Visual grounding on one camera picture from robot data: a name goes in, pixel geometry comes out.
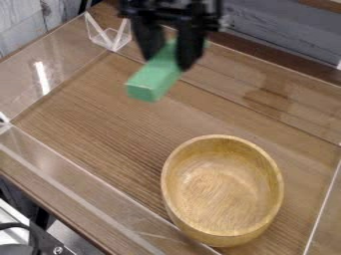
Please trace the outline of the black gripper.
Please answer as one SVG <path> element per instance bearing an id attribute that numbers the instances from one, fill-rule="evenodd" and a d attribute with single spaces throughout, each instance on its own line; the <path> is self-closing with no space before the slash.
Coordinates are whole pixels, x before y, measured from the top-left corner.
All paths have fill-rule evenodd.
<path id="1" fill-rule="evenodd" d="M 123 17 L 133 19 L 135 38 L 147 61 L 166 44 L 161 24 L 178 22 L 176 59 L 184 72 L 202 57 L 205 30 L 224 28 L 222 0 L 119 0 L 118 9 Z"/>

